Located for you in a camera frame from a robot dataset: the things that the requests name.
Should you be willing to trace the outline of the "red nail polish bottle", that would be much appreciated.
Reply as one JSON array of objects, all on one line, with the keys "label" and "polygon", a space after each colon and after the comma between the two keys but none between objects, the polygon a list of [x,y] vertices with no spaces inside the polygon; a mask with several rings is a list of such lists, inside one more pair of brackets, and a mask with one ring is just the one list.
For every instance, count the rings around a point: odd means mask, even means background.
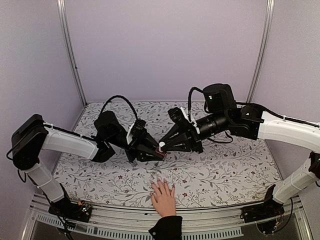
[{"label": "red nail polish bottle", "polygon": [[155,153],[164,157],[166,155],[165,152],[161,151],[161,149],[159,147],[156,148]]}]

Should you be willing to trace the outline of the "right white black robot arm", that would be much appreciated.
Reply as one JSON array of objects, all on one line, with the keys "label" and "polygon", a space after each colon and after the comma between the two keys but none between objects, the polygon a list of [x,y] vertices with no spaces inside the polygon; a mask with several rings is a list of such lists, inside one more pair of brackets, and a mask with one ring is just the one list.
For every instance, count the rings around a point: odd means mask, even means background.
[{"label": "right white black robot arm", "polygon": [[285,180],[269,187],[258,213],[269,218],[289,198],[320,179],[320,125],[305,120],[277,114],[256,103],[236,102],[230,85],[211,84],[200,91],[204,96],[204,110],[208,114],[201,119],[187,111],[172,108],[169,118],[174,122],[170,131],[160,139],[158,150],[202,153],[203,140],[224,131],[230,135],[251,140],[273,140],[311,152],[304,164]]}]

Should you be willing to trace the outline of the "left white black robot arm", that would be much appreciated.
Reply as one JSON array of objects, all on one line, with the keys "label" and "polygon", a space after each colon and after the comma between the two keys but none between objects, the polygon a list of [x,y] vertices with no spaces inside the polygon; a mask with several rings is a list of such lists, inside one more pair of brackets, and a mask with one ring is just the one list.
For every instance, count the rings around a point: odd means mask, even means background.
[{"label": "left white black robot arm", "polygon": [[129,129],[125,129],[114,112],[105,111],[94,121],[94,126],[97,133],[90,138],[48,124],[41,115],[34,114],[11,137],[12,147],[6,157],[55,203],[55,209],[63,217],[74,213],[74,205],[68,201],[63,187],[41,164],[42,150],[76,155],[96,163],[104,163],[115,155],[112,146],[123,149],[130,162],[161,161],[165,156],[142,119],[136,119]]}]

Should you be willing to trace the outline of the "black sleeved forearm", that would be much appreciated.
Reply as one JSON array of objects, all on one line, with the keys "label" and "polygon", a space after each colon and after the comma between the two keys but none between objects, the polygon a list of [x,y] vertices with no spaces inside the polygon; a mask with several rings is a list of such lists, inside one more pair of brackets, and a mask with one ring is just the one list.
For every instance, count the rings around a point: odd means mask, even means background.
[{"label": "black sleeved forearm", "polygon": [[165,216],[159,219],[148,232],[153,240],[181,240],[182,222],[181,216]]}]

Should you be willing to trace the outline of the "person's hand with painted nails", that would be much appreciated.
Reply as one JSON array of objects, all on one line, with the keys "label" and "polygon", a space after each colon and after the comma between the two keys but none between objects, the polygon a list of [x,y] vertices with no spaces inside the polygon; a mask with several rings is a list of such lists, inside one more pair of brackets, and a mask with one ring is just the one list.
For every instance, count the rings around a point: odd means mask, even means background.
[{"label": "person's hand with painted nails", "polygon": [[175,185],[169,188],[166,180],[157,180],[157,183],[151,184],[153,192],[150,194],[151,202],[155,211],[162,217],[172,217],[177,215]]}]

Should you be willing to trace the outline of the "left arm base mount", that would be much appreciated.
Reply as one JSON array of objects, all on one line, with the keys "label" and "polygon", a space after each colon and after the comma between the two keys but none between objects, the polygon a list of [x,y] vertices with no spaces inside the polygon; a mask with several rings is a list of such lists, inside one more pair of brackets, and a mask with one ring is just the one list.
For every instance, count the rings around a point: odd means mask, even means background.
[{"label": "left arm base mount", "polygon": [[48,212],[62,218],[88,223],[92,214],[92,205],[84,201],[71,202],[64,198],[51,202]]}]

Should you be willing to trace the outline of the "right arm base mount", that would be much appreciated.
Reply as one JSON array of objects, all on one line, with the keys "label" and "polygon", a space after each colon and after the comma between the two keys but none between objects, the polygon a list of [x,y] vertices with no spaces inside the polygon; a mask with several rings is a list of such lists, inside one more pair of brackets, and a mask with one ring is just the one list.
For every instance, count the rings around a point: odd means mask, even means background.
[{"label": "right arm base mount", "polygon": [[272,193],[267,193],[263,203],[242,207],[240,219],[243,219],[245,223],[251,223],[280,216],[279,220],[274,218],[273,220],[262,222],[257,225],[257,228],[261,233],[269,235],[276,232],[284,213],[283,204],[273,200]]}]

